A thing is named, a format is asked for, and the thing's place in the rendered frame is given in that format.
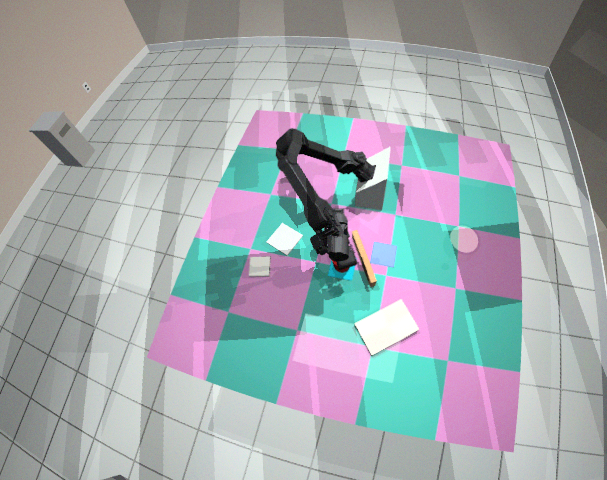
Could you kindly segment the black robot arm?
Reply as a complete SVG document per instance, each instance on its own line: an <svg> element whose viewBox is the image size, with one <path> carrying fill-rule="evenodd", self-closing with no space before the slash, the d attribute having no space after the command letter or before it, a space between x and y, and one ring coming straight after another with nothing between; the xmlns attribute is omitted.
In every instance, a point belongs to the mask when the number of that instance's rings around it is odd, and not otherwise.
<svg viewBox="0 0 607 480"><path fill-rule="evenodd" d="M332 208L319 197L303 170L297 163L299 154L304 154L333 164L337 172L353 172L360 182L372 180L376 165L367 162L363 151L337 151L306 138L299 130L291 128L276 141L278 169L282 171L304 206L304 215L315 231L310 238L317 254L329 254L333 261L349 258L349 222L344 208ZM329 225L327 229L326 226ZM326 227L326 228L325 228ZM322 231L324 228L324 231Z"/></svg>

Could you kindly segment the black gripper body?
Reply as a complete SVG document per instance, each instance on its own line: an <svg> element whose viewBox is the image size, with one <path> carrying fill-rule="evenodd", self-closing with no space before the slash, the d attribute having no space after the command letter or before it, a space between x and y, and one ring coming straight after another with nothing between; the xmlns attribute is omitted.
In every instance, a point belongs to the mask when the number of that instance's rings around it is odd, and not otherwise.
<svg viewBox="0 0 607 480"><path fill-rule="evenodd" d="M350 233L348 231L347 236L350 238ZM356 266L357 264L357 260L355 258L355 253L351 252L350 246L349 246L349 258L345 261L336 261L339 270L344 270L353 266Z"/></svg>

